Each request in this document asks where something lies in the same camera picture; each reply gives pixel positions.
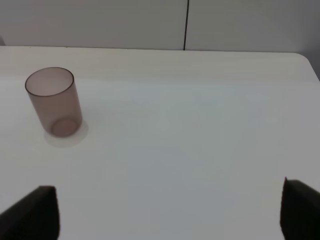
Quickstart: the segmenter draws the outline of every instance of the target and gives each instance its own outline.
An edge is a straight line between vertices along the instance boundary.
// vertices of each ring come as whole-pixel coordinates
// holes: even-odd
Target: translucent brown cup
[[[31,74],[25,89],[48,133],[67,137],[82,123],[74,75],[61,67],[47,67]]]

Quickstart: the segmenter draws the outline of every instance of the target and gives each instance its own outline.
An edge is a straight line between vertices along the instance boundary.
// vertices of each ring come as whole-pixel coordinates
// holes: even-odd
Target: white table
[[[73,72],[85,120],[24,88]],[[294,53],[0,47],[0,212],[57,188],[60,240],[282,240],[285,176],[320,190],[320,83]]]

